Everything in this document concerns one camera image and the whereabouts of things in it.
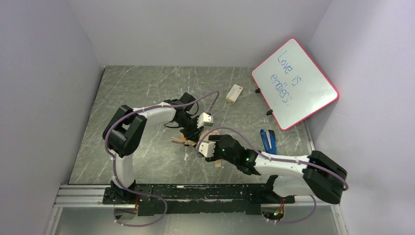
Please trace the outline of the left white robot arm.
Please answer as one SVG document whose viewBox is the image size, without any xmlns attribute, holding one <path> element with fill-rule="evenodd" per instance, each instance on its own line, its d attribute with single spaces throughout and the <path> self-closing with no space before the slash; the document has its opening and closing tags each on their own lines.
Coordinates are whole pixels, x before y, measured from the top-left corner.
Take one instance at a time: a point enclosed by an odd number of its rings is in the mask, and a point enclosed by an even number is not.
<svg viewBox="0 0 415 235">
<path fill-rule="evenodd" d="M 195 103 L 195 97 L 184 93 L 179 99 L 168 99 L 149 107 L 119 107 L 102 135 L 108 150 L 115 155 L 116 175 L 111 180 L 111 188 L 118 195 L 124 199 L 133 196 L 131 191 L 136 182 L 132 154 L 138 148 L 146 127 L 175 122 L 189 144 L 198 142 L 204 128 L 198 116 L 189 113 Z"/>
</svg>

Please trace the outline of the beige folding umbrella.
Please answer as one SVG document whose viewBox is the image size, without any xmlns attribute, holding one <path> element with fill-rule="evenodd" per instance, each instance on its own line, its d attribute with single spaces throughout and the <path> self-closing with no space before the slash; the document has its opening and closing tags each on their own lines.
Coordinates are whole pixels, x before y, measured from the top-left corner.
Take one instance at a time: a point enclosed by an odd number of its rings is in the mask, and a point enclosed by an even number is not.
<svg viewBox="0 0 415 235">
<path fill-rule="evenodd" d="M 219 130 L 215 130 L 215 131 L 212 131 L 212 132 L 210 132 L 204 139 L 203 139 L 203 141 L 204 142 L 211 142 L 208 138 L 209 138 L 209 136 L 211 136 L 211 135 L 220 135 L 220 131 Z M 196 145 L 197 145 L 197 142 L 194 142 L 194 141 L 192 141 L 192 140 L 189 140 L 189 139 L 186 139 L 185 137 L 184 137 L 184 135 L 183 134 L 180 134 L 180 137 L 179 138 L 176 138 L 176 137 L 171 137 L 170 138 L 170 140 L 171 141 L 173 141 L 173 142 L 175 142 L 175 143 L 179 143 L 179 144 L 183 144 L 183 145 L 185 145 L 185 146 L 192 146 L 192 147 L 196 147 Z M 216 160 L 215 161 L 215 167 L 216 168 L 224 168 L 223 166 L 222 166 L 222 160 Z"/>
</svg>

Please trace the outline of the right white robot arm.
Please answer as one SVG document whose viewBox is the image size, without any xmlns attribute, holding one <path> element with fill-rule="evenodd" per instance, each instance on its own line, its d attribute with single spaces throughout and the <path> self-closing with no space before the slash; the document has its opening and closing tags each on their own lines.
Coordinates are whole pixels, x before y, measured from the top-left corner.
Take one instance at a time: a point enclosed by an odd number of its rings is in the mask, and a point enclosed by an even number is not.
<svg viewBox="0 0 415 235">
<path fill-rule="evenodd" d="M 312 195 L 336 205 L 346 190 L 347 171 L 317 150 L 302 156 L 274 155 L 244 148 L 230 135 L 212 135 L 196 148 L 207 162 L 224 160 L 246 175 L 275 176 L 271 187 L 280 197 Z"/>
</svg>

